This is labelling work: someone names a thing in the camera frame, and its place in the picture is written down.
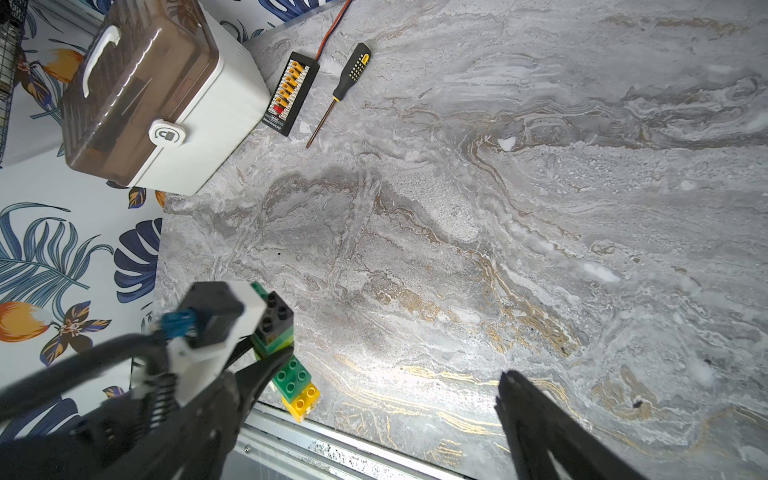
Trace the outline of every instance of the lock button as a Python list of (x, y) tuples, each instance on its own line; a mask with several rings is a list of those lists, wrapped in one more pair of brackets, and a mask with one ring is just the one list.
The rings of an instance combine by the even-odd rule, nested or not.
[(175, 148), (184, 143), (187, 131), (183, 125), (172, 124), (162, 118), (152, 122), (149, 127), (149, 139), (158, 147)]

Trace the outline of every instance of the screwdriver shaft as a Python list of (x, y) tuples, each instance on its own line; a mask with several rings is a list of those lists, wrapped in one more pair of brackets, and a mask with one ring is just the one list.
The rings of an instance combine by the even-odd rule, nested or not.
[(315, 140), (315, 137), (317, 136), (317, 132), (319, 132), (320, 127), (322, 127), (323, 124), (326, 123), (326, 118), (328, 118), (328, 114), (331, 113), (331, 110), (333, 110), (333, 107), (336, 106), (337, 103), (339, 103), (339, 101), (334, 98), (333, 102), (331, 102), (331, 106), (328, 107), (326, 114), (323, 115), (323, 119), (320, 121), (320, 123), (317, 124), (317, 128), (315, 128), (314, 133), (312, 133), (312, 137), (310, 137), (310, 141), (306, 142), (307, 148), (309, 148), (312, 142)]

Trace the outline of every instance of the wire basket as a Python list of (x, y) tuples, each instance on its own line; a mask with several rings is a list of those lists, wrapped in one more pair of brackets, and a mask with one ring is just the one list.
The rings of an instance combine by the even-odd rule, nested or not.
[(0, 163), (8, 137), (13, 82), (26, 16), (27, 0), (0, 0)]

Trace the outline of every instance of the blue connector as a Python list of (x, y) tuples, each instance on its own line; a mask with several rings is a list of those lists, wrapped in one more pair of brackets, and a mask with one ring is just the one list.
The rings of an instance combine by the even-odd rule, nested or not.
[(165, 332), (165, 336), (170, 340), (178, 336), (184, 336), (194, 328), (197, 321), (197, 315), (194, 310), (182, 310), (180, 312), (164, 313), (160, 317), (160, 328)]

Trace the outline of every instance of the yellow lego brick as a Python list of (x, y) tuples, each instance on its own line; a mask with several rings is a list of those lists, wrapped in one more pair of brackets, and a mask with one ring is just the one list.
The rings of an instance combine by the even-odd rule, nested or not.
[(296, 423), (301, 423), (306, 418), (306, 414), (315, 408), (315, 403), (320, 398), (320, 391), (314, 384), (310, 383), (291, 403), (286, 402), (283, 397), (280, 398), (283, 400), (283, 405), (285, 405), (286, 409), (293, 415)]

